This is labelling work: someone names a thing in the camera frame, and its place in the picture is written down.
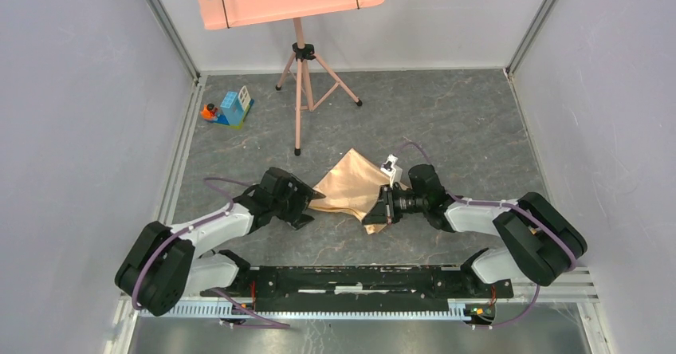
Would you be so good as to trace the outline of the peach satin napkin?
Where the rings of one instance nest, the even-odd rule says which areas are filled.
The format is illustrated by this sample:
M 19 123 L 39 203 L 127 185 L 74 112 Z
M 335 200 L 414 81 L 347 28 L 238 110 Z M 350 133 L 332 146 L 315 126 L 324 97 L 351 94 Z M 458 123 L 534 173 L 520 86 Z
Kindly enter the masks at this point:
M 375 205 L 379 189 L 389 184 L 387 176 L 379 169 L 380 165 L 375 165 L 357 150 L 350 149 L 315 185 L 314 189 L 324 194 L 325 198 L 313 200 L 309 208 L 348 214 L 362 222 Z M 375 234 L 390 225 L 363 226 L 368 234 Z

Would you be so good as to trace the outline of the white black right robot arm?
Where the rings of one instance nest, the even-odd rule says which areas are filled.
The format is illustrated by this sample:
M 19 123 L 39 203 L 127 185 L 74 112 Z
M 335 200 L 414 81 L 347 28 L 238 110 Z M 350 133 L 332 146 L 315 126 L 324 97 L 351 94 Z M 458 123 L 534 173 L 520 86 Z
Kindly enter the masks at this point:
M 405 214 L 422 214 L 437 230 L 499 237 L 503 247 L 483 250 L 462 272 L 462 290 L 480 297 L 493 283 L 527 277 L 539 286 L 551 285 L 562 273 L 575 269 L 588 250 L 582 234 L 541 194 L 488 201 L 458 197 L 441 184 L 431 164 L 408 171 L 411 186 L 382 185 L 365 224 L 391 225 Z

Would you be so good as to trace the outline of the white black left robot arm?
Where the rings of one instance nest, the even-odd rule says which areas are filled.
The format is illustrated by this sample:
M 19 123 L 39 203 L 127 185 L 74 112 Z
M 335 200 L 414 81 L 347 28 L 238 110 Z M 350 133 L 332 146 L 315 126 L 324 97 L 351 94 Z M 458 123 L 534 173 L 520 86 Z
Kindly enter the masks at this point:
M 277 218 L 298 230 L 313 218 L 311 201 L 324 194 L 295 175 L 269 168 L 258 183 L 247 183 L 238 196 L 192 221 L 167 226 L 148 223 L 133 243 L 114 277 L 115 285 L 132 299 L 135 310 L 160 317 L 186 295 L 224 289 L 241 296 L 250 287 L 246 264 L 233 254 L 207 252 L 244 237 Z

